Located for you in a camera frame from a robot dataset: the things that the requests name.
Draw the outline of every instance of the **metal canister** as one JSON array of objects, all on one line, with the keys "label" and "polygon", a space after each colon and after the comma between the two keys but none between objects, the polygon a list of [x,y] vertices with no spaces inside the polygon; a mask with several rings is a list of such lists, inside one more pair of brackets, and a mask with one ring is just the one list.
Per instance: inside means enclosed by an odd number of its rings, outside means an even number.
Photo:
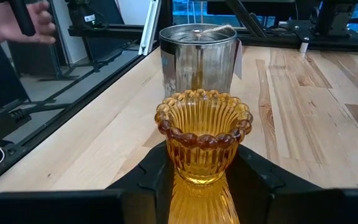
[{"label": "metal canister", "polygon": [[160,31],[165,96],[185,90],[230,92],[237,32],[213,24],[184,24]]}]

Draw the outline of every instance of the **wood grain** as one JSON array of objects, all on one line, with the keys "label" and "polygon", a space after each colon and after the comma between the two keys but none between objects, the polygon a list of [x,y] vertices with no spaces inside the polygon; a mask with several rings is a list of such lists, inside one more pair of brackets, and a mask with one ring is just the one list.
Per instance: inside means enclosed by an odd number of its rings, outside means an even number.
[{"label": "wood grain", "polygon": [[[164,140],[155,50],[0,177],[0,192],[104,189]],[[322,187],[358,187],[358,57],[244,47],[231,95],[254,115],[243,145]]]}]

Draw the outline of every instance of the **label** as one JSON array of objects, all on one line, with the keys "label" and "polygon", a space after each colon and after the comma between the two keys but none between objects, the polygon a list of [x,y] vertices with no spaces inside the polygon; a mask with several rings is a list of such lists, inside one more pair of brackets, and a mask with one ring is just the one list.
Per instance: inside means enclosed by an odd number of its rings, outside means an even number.
[{"label": "label", "polygon": [[91,21],[94,21],[96,19],[96,17],[93,14],[90,16],[85,16],[84,19],[85,19],[85,22],[91,22]]},{"label": "label", "polygon": [[237,39],[236,43],[236,58],[234,59],[234,74],[242,80],[242,44],[241,40]]},{"label": "label", "polygon": [[175,72],[175,56],[161,50],[161,64],[163,73],[163,85],[165,97],[169,97],[177,90],[176,72]]}]

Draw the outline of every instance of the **amber glass bowl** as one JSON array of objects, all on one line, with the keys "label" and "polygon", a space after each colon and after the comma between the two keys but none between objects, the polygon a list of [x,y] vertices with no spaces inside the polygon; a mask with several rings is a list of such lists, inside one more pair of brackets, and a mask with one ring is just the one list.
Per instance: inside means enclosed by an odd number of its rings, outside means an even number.
[{"label": "amber glass bowl", "polygon": [[248,106],[216,90],[175,93],[157,106],[154,120],[178,173],[194,184],[217,181],[252,129]]}]

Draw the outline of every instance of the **person's hand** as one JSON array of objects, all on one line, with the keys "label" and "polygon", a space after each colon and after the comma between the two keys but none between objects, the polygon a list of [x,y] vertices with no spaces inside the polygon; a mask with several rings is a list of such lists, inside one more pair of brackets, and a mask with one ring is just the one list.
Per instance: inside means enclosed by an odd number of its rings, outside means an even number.
[{"label": "person's hand", "polygon": [[56,30],[52,16],[48,12],[48,2],[28,4],[30,17],[34,23],[36,34],[32,37],[23,35],[8,2],[0,3],[0,42],[11,40],[16,42],[32,42],[53,44]]}]

